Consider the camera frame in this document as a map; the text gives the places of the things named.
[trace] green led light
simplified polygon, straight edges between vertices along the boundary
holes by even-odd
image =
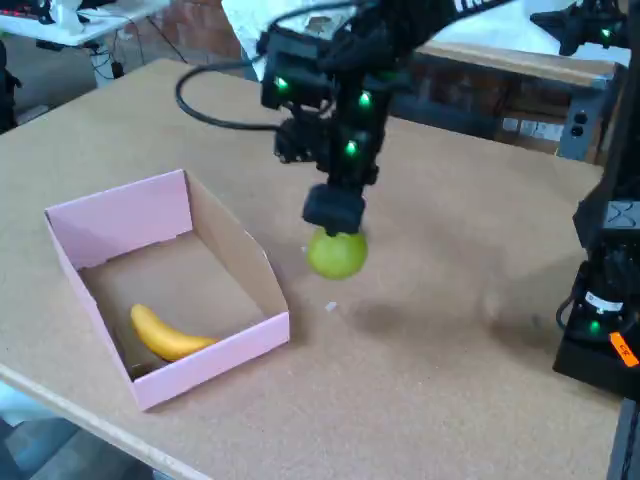
[[[284,78],[276,77],[274,83],[276,84],[276,87],[278,87],[278,90],[280,90],[281,92],[289,88],[289,84]]]
[[[591,333],[598,333],[600,331],[600,322],[597,320],[593,320],[590,324],[589,324],[589,331]]]
[[[344,153],[350,157],[355,157],[358,154],[358,144],[353,140],[349,140],[347,146],[344,147]]]
[[[369,108],[371,106],[371,94],[369,92],[362,92],[358,99],[358,105],[362,108]]]

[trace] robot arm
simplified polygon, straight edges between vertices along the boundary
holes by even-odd
[[[331,40],[274,22],[258,43],[267,59],[262,105],[293,114],[276,134],[275,152],[285,163],[313,161],[328,174],[309,192],[307,222],[329,235],[359,231],[362,193],[377,180],[391,97],[409,86],[409,55],[447,25],[508,1],[359,2]]]
[[[629,5],[628,37],[631,63],[605,172],[573,217],[587,260],[558,311],[565,333],[554,369],[640,401],[640,0]]]

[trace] cable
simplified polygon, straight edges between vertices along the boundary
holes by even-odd
[[[561,330],[564,330],[567,328],[567,324],[562,321],[562,314],[567,309],[567,307],[571,304],[571,302],[573,302],[573,300],[574,299],[573,299],[573,292],[572,292],[571,295],[569,295],[567,299],[560,304],[560,306],[558,307],[558,310],[556,310],[556,323],[558,324]]]
[[[279,17],[276,17],[269,24],[267,31],[269,32],[273,30],[278,25],[278,23],[284,20],[298,17],[300,15],[306,15],[307,13],[325,11],[325,10],[335,10],[335,9],[345,8],[345,7],[354,7],[354,6],[363,5],[365,3],[370,3],[370,1],[352,0],[352,1],[325,3],[321,5],[313,5],[310,7],[298,8],[296,10],[292,10],[283,15],[280,15]],[[200,75],[201,73],[205,73],[205,72],[223,72],[226,70],[235,70],[237,68],[246,68],[253,65],[255,62],[257,62],[261,58],[262,58],[262,55],[256,55],[255,57],[249,60],[227,62],[227,63],[212,63],[209,65],[198,66],[189,70],[182,77],[180,77],[180,79],[178,80],[178,83],[176,83],[175,98],[176,98],[176,102],[178,103],[178,106],[183,112],[185,112],[190,117],[193,117],[196,120],[199,120],[201,122],[204,122],[216,127],[229,128],[233,130],[275,131],[275,132],[283,133],[283,130],[280,128],[279,125],[264,124],[264,123],[235,122],[231,120],[222,120],[215,117],[211,117],[209,115],[205,115],[204,113],[199,112],[193,109],[191,106],[189,106],[187,102],[185,102],[182,96],[182,90],[184,88],[184,85],[187,83],[187,81],[189,81],[191,78],[195,77],[196,75]]]
[[[158,27],[155,22],[153,20],[151,20],[151,17],[147,17],[147,20],[149,21],[149,23],[151,24],[151,26],[153,26],[153,28],[156,29],[156,31],[158,32],[158,34],[164,39],[165,42],[167,42],[167,45],[169,45],[171,47],[171,49],[176,52],[176,55],[178,55],[180,57],[180,60],[182,60],[184,63],[189,64],[189,62],[187,62],[187,60],[184,58],[184,56],[182,55],[182,53],[180,53],[180,50],[177,49],[177,47],[171,43],[171,41],[167,38],[167,36],[164,34],[164,32],[160,29],[160,27]]]
[[[246,68],[253,65],[255,62],[260,60],[262,55],[257,55],[249,60],[239,60],[236,62],[226,62],[226,63],[212,63],[209,65],[201,65],[189,70],[185,73],[180,79],[178,83],[176,83],[175,89],[175,97],[178,106],[182,109],[190,117],[195,118],[201,122],[207,123],[209,125],[213,125],[220,128],[230,128],[233,130],[252,130],[252,131],[280,131],[279,125],[273,124],[265,124],[265,123],[244,123],[244,122],[235,122],[231,120],[221,120],[218,118],[211,117],[209,115],[205,115],[202,112],[199,112],[193,108],[191,108],[187,102],[185,102],[182,97],[182,89],[184,85],[191,78],[196,75],[200,75],[204,72],[224,72],[227,70],[235,70],[237,68]]]
[[[87,17],[94,17],[94,18],[109,18],[109,17],[114,17],[114,18],[124,18],[126,20],[129,21],[129,23],[133,26],[133,28],[136,30],[136,39],[138,40],[138,50],[140,51],[140,63],[142,65],[145,65],[147,62],[145,61],[144,58],[144,51],[142,50],[142,41],[140,40],[140,30],[138,29],[138,26],[136,25],[136,23],[130,19],[129,17],[127,17],[126,15],[120,15],[118,13],[111,13],[108,11],[105,11],[106,15],[94,15],[92,13],[87,13],[86,11],[82,11],[80,12],[80,15],[84,15]]]

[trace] floor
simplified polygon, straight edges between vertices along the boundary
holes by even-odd
[[[86,51],[68,48],[52,52],[36,48],[32,39],[7,35],[0,39],[7,48],[9,70],[23,83],[16,92],[18,115],[42,105],[53,109],[96,88]],[[206,52],[181,53],[192,64],[215,60]],[[112,54],[123,64],[125,72],[142,64],[135,38],[119,37]],[[143,54],[145,62],[157,58],[178,59],[170,47],[163,44],[143,45]],[[44,450],[43,439],[48,445]],[[23,423],[9,434],[6,445],[18,466],[26,472],[25,478],[32,480],[153,478],[144,464],[62,419]]]
[[[0,37],[7,47],[9,71],[23,84],[16,92],[16,112],[20,114],[39,105],[50,108],[62,105],[96,86],[93,68],[86,50],[66,48],[52,52],[36,48],[35,40],[4,35]],[[114,37],[109,39],[113,45]],[[145,63],[158,58],[180,60],[166,44],[143,44]],[[215,56],[202,51],[181,49],[191,64],[214,61]],[[121,62],[125,72],[142,65],[140,48],[134,37],[120,38],[116,42],[114,58]]]

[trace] table surface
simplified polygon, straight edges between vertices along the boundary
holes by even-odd
[[[119,0],[98,9],[80,10],[79,13],[86,15],[90,22],[79,34],[72,34],[56,24],[42,25],[37,20],[7,16],[0,16],[0,31],[76,47],[152,15],[168,7],[169,3],[169,0]]]
[[[554,373],[553,312],[583,257],[571,222],[600,170],[391,119],[367,191],[370,257],[310,273],[311,165],[271,134],[184,115],[162,61],[0,137],[0,380],[176,478],[601,479],[619,399]],[[275,120],[211,74],[187,101]],[[149,413],[62,274],[45,207],[187,168],[272,260],[292,341]],[[325,307],[336,302],[328,312]]]

